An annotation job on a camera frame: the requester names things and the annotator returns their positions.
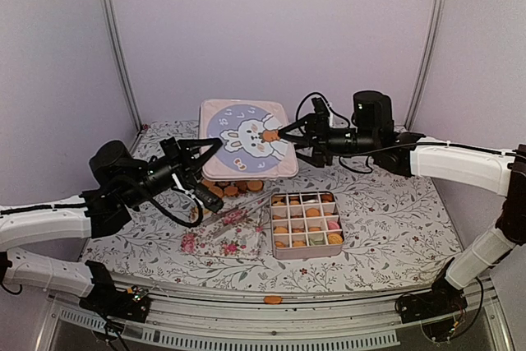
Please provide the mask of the silver metal tin lid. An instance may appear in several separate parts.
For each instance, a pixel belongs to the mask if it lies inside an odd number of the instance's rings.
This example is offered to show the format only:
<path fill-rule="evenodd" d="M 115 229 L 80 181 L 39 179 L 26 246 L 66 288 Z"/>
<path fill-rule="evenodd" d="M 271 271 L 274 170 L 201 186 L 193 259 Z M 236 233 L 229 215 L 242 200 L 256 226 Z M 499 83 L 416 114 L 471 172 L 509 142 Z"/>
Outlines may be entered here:
<path fill-rule="evenodd" d="M 202 168 L 210 181 L 291 178 L 298 173 L 293 144 L 279 137 L 288 126 L 282 104 L 248 99 L 201 103 L 199 137 L 222 145 Z"/>

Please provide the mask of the floral cookie tray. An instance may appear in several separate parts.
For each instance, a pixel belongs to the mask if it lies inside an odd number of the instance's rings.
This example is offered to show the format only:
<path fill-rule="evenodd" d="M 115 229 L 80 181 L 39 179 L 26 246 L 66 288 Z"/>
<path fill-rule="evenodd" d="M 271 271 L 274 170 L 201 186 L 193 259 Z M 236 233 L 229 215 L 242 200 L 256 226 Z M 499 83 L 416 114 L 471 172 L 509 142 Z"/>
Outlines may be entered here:
<path fill-rule="evenodd" d="M 213 182 L 204 185 L 224 202 L 213 213 L 203 210 L 201 225 L 187 229 L 180 238 L 179 251 L 188 256 L 214 258 L 258 257 L 261 249 L 265 202 L 262 180 Z"/>

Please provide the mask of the pink divided cookie tin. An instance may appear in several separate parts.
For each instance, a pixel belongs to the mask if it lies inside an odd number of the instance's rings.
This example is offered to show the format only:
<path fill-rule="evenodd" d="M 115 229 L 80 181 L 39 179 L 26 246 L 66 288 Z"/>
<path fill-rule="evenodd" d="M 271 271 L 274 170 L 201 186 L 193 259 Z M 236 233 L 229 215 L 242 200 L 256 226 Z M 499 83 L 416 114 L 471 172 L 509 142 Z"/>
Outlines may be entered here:
<path fill-rule="evenodd" d="M 328 221 L 340 229 L 329 230 Z M 270 198 L 270 230 L 273 257 L 280 261 L 337 256 L 343 245 L 331 245 L 327 233 L 344 231 L 335 195 L 328 191 L 277 193 Z M 310 234 L 323 233 L 325 245 L 310 246 Z"/>

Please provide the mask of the green round cookie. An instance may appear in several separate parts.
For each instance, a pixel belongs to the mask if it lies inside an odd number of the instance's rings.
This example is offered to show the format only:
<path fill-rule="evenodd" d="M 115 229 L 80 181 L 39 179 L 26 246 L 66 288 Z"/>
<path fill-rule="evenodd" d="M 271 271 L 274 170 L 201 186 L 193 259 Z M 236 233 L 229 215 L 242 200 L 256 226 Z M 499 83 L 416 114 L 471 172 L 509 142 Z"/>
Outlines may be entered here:
<path fill-rule="evenodd" d="M 308 237 L 310 246 L 323 246 L 325 245 L 325 236 L 323 233 L 310 234 Z"/>

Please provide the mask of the dotted tan sandwich cookie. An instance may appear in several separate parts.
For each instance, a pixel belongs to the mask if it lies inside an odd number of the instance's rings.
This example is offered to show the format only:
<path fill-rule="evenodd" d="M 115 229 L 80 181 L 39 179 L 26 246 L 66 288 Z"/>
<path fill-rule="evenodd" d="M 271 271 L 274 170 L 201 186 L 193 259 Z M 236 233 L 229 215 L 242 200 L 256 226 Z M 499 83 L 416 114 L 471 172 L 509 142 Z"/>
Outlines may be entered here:
<path fill-rule="evenodd" d="M 344 239 L 340 233 L 327 233 L 326 237 L 328 243 L 331 245 L 342 244 L 344 242 Z"/>

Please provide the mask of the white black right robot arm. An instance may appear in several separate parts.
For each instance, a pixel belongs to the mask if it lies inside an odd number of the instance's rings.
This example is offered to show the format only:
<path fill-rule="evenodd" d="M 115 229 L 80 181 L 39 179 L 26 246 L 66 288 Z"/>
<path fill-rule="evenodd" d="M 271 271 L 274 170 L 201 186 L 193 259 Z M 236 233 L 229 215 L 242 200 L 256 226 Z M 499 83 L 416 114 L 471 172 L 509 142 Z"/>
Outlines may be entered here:
<path fill-rule="evenodd" d="M 366 156 L 376 166 L 399 176 L 431 177 L 458 182 L 504 197 L 496 222 L 469 247 L 449 260 L 430 291 L 404 294 L 395 302 L 402 322 L 422 321 L 460 312 L 467 306 L 464 289 L 525 244 L 525 147 L 481 148 L 440 141 L 415 132 L 396 132 L 389 96 L 374 90 L 353 95 L 353 116 L 346 127 L 332 127 L 332 108 L 319 93 L 308 96 L 313 111 L 281 127 L 281 139 L 295 149 L 311 150 L 298 158 L 323 168 L 334 157 Z"/>

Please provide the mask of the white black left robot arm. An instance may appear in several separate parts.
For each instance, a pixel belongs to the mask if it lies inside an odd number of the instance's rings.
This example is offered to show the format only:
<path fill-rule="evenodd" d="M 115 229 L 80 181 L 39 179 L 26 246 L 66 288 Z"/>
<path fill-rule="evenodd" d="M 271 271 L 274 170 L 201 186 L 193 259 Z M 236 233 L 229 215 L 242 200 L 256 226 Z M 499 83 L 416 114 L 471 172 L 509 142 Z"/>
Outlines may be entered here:
<path fill-rule="evenodd" d="M 104 144 L 90 159 L 98 188 L 54 202 L 1 210 L 1 285 L 30 285 L 69 293 L 80 307 L 103 318 L 145 322 L 151 300 L 145 289 L 117 289 L 110 271 L 96 261 L 72 262 L 28 252 L 36 242 L 103 238 L 118 233 L 144 203 L 185 228 L 195 228 L 203 211 L 224 203 L 201 181 L 201 170 L 221 148 L 219 138 L 169 138 L 163 156 L 132 157 L 122 141 Z"/>

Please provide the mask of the fallen orange cookie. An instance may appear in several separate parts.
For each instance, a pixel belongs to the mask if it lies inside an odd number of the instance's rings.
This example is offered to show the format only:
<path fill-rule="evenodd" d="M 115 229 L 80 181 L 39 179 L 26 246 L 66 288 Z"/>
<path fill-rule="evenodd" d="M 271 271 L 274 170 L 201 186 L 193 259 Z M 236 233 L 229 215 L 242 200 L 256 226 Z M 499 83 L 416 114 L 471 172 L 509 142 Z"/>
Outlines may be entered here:
<path fill-rule="evenodd" d="M 279 305 L 283 301 L 283 298 L 277 295 L 269 295 L 264 297 L 264 304 L 268 305 Z"/>

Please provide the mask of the aluminium front rail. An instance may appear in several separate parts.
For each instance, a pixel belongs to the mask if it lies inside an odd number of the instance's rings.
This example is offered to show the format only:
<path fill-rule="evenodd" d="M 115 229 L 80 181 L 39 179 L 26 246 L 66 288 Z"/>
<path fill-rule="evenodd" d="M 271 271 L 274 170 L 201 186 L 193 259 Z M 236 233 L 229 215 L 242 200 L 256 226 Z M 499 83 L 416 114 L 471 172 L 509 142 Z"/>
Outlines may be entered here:
<path fill-rule="evenodd" d="M 152 284 L 143 323 L 105 321 L 54 294 L 37 337 L 38 350 L 516 350 L 492 282 L 465 291 L 455 335 L 436 334 L 453 315 L 403 322 L 395 306 L 401 290 L 285 293 L 268 304 L 261 292 Z"/>

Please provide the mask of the aluminium left corner post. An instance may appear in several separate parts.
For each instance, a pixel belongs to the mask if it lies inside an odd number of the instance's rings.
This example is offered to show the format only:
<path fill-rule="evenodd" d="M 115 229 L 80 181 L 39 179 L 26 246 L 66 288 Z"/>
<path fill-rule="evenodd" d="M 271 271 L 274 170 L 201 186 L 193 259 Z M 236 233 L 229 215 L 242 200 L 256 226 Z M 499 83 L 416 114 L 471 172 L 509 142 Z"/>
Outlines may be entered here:
<path fill-rule="evenodd" d="M 117 18 L 114 11 L 113 0 L 100 0 L 106 29 L 108 31 L 108 38 L 110 48 L 112 50 L 113 59 L 117 69 L 118 79 L 122 88 L 124 100 L 131 119 L 137 120 L 136 102 L 132 92 L 129 75 L 127 72 L 127 65 L 122 50 L 121 40 L 118 32 Z"/>

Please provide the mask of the aluminium corner post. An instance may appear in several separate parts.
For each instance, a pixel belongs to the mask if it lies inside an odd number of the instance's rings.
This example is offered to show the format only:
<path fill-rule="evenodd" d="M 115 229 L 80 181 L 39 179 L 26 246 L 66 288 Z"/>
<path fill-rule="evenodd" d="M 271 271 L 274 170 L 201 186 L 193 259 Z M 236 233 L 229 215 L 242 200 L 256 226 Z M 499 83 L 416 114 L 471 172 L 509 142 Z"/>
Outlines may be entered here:
<path fill-rule="evenodd" d="M 408 112 L 404 120 L 404 127 L 408 130 L 413 129 L 418 116 L 418 110 L 424 96 L 427 78 L 431 70 L 431 63 L 438 40 L 441 20 L 445 9 L 446 0 L 432 0 L 431 14 L 425 36 L 421 60 L 418 66 L 418 73 L 413 87 L 413 93 L 409 101 Z"/>
<path fill-rule="evenodd" d="M 136 102 L 132 92 L 129 75 L 127 72 L 127 65 L 122 50 L 121 40 L 118 32 L 117 18 L 114 11 L 113 0 L 100 0 L 106 29 L 108 31 L 108 38 L 110 48 L 112 50 L 113 59 L 117 69 L 118 79 L 122 88 L 124 100 L 131 119 L 137 120 Z"/>

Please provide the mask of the aluminium right corner post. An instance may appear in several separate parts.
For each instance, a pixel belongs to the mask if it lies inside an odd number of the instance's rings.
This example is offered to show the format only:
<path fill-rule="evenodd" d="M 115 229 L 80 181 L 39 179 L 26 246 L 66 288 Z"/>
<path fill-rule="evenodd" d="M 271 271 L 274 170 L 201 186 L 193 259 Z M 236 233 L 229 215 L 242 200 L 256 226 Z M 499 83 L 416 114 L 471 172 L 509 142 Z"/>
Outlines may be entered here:
<path fill-rule="evenodd" d="M 418 110 L 424 96 L 427 78 L 431 70 L 431 63 L 438 40 L 441 20 L 445 9 L 446 0 L 432 0 L 431 14 L 425 36 L 421 60 L 418 66 L 418 73 L 413 87 L 413 93 L 409 101 L 408 112 L 404 120 L 404 127 L 408 130 L 413 129 L 418 116 Z"/>

